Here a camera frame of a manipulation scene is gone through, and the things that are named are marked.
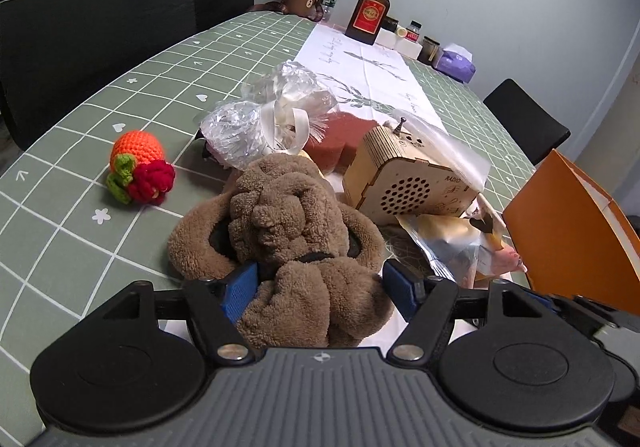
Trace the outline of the green grid tablecloth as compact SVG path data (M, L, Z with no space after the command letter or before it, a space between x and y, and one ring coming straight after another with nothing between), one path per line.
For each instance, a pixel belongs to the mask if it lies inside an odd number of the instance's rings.
M37 355L129 282L175 287L166 241L178 219L228 174L203 158L198 123L242 86L294 59L318 25L248 13L188 37L121 74L55 123L1 178L1 441L40 433L29 389ZM465 85L405 60L444 129L491 164L484 191L503 209L533 164ZM157 207L125 206L104 180L113 144L142 130L176 171Z

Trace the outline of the wooden radio box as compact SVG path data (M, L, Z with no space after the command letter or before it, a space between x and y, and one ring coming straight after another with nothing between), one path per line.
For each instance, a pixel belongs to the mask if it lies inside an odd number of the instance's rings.
M378 226L404 214L459 216L485 187L490 164L427 124L375 126L343 176L348 203Z

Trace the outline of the brown plush toy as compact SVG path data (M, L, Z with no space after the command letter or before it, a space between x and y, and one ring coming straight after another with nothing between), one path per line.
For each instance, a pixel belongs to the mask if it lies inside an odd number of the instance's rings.
M338 201L302 156L250 163L226 192L183 216L167 253L189 280L221 280L257 265L257 291L236 322L255 349L354 347L393 314L378 226Z

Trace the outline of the dark glass jar right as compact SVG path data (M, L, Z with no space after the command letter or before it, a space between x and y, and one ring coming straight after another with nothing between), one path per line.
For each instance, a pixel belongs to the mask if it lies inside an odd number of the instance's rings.
M421 51L416 58L420 63L432 66L436 60L440 43L432 38L424 36L421 41Z

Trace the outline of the black chair right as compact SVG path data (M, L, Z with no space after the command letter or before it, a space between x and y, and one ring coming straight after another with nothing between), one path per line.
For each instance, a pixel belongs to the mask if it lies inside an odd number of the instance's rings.
M534 166L570 138L570 129L549 115L513 79L502 81L484 99L484 105Z

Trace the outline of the purple tissue pack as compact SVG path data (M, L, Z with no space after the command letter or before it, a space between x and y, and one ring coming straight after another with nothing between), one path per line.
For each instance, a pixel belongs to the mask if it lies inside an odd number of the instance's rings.
M476 71L472 54L463 46L454 43L438 49L433 67L441 74L463 84L469 84Z

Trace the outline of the maroon sponge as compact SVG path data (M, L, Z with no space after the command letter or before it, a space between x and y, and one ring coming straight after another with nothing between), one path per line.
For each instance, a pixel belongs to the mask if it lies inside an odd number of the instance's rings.
M362 137L378 126L374 120L360 119L349 112L328 115L322 140L309 137L304 152L323 174L344 172L354 161Z

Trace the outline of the brown liquor bottle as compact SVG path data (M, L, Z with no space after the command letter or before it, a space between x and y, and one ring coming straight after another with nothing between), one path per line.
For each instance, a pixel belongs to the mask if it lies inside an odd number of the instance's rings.
M389 9L390 0L358 0L345 30L345 36L363 44L373 45Z

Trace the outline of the orange snack packet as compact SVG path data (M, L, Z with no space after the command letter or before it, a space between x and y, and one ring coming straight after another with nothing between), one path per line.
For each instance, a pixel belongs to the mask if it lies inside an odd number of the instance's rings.
M491 280L510 280L527 267L506 242L506 224L482 195L461 216L400 215L400 226L421 249L438 277L462 288L486 288Z

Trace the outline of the crocheted orange red strawberry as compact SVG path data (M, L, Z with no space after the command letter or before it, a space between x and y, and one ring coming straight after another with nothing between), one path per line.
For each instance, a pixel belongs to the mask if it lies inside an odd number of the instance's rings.
M176 172L151 133L134 130L115 142L105 185L121 204L160 206L174 187Z

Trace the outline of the white small box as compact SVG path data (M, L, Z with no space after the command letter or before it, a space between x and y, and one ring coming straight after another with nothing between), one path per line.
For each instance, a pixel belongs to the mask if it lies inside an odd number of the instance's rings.
M417 59L422 51L422 45L407 39L406 37L398 36L396 32L390 30L381 29L378 32L378 36L375 39L375 43L384 48L390 48L402 56L409 57L411 59Z

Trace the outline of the white table runner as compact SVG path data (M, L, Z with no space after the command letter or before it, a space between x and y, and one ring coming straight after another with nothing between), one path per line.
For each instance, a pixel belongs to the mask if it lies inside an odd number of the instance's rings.
M394 51L357 42L320 25L311 31L292 62L300 63L317 74L334 95L337 105L330 114L336 111L349 112L360 119L374 120L378 126L391 129L405 122L415 126L429 124L445 133L442 121L405 59ZM319 171L333 188L336 199L352 207L343 189L346 170L330 174ZM232 168L222 193L244 171ZM394 304L393 308L386 325L358 345L376 345L382 349L390 347L402 327L399 311Z

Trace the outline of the black chair near left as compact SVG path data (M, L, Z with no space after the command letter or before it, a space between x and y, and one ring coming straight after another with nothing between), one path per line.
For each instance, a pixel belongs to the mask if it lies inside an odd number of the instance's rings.
M27 149L121 74L196 30L194 0L1 5L1 117Z

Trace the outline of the clear plastic bag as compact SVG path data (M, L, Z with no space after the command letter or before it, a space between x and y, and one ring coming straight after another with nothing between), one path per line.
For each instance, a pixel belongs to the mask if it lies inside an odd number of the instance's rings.
M244 170L259 158L296 156L308 141L320 143L336 105L317 74L287 60L244 84L239 100L210 111L196 137L221 166Z

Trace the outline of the orange cardboard box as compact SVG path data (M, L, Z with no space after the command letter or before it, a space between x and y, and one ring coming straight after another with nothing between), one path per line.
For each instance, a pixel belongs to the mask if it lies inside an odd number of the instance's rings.
M534 291L639 313L639 237L576 164L550 152L502 216Z

